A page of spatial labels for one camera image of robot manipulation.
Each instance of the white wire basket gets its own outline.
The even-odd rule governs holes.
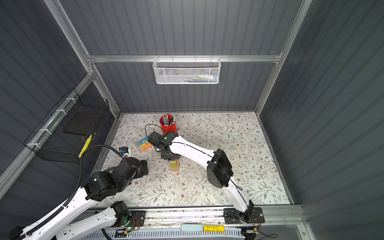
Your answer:
[[[217,84],[221,62],[169,62],[153,60],[153,71],[158,84]]]

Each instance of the yellow object in basket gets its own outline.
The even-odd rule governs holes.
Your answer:
[[[87,150],[88,145],[90,144],[91,140],[92,140],[92,135],[90,135],[89,138],[87,139],[87,141],[85,141],[84,147],[83,147],[83,149],[81,150],[81,152],[80,152],[80,154],[79,154],[79,157],[81,157],[81,155],[83,154],[83,152],[84,152],[85,150]]]
[[[205,225],[204,226],[204,231],[206,232],[223,232],[224,231],[224,226],[213,226],[213,225]]]

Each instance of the black mesh basket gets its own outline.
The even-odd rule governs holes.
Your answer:
[[[82,150],[92,143],[106,113],[108,101],[76,95],[45,129],[38,130],[35,142],[31,136],[24,145],[47,161],[79,162]]]

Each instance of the floral patterned table surface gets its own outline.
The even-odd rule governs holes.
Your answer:
[[[113,140],[116,149],[128,146],[133,157],[148,161],[149,174],[134,179],[132,184],[112,199],[104,199],[98,207],[123,200],[127,206],[202,206],[231,205],[219,188],[207,181],[206,169],[185,157],[180,158],[178,172],[160,158],[153,147],[140,153],[134,143],[145,137],[144,126],[158,124],[160,114],[125,114]],[[176,113],[179,135],[201,147],[225,151],[231,161],[238,185],[255,205],[289,204],[270,150],[255,113]],[[147,133],[161,133],[147,126]],[[119,158],[110,151],[103,170],[117,166]]]

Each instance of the corrugated gray panel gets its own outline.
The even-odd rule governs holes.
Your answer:
[[[65,0],[91,55],[273,55],[300,0]]]
[[[218,84],[157,84],[152,63],[96,63],[121,112],[254,110],[273,63],[222,63]]]
[[[44,1],[0,2],[0,172],[86,72]]]
[[[83,95],[100,97],[94,84]],[[104,144],[114,120],[108,112],[91,145]],[[83,179],[89,177],[100,151],[95,148],[84,156]],[[78,174],[78,164],[35,156],[0,200],[0,239],[9,239],[8,233],[15,226],[27,226],[63,202],[72,193]]]
[[[383,63],[383,1],[315,1],[262,111],[317,239],[382,235]]]

